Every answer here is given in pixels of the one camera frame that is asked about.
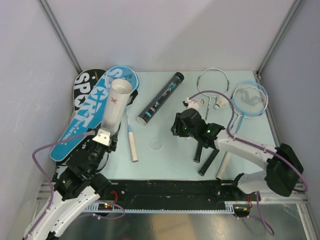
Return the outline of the white shuttlecock tube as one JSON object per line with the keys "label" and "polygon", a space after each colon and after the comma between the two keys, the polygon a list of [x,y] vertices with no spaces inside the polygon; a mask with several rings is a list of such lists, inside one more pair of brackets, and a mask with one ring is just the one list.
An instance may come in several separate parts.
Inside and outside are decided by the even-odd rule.
{"label": "white shuttlecock tube", "polygon": [[101,127],[106,129],[111,136],[118,131],[132,91],[131,83],[125,79],[115,79],[110,85]]}

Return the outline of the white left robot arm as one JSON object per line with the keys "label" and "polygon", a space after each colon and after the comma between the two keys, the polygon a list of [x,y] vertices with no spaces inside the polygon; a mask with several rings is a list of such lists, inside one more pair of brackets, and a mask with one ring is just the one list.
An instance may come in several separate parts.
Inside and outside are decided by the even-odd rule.
{"label": "white left robot arm", "polygon": [[32,153],[39,170],[46,175],[36,158],[36,153],[46,148],[64,145],[75,139],[89,137],[89,145],[77,149],[67,162],[66,169],[55,183],[50,182],[50,197],[24,232],[25,240],[57,240],[66,228],[87,208],[111,194],[111,181],[98,170],[106,153],[116,150],[118,135],[109,136],[102,129],[88,132],[44,145]]}

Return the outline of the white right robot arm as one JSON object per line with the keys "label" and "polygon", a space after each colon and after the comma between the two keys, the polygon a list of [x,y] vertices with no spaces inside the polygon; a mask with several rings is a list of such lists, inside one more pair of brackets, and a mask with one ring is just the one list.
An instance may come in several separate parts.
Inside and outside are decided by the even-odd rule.
{"label": "white right robot arm", "polygon": [[178,137],[193,138],[206,149],[239,156],[261,168],[255,173],[241,173],[234,179],[231,194],[238,201],[253,192],[267,190],[289,197],[303,179],[303,167],[289,145],[282,143],[274,147],[239,138],[222,125],[206,123],[193,108],[176,114],[171,132]]}

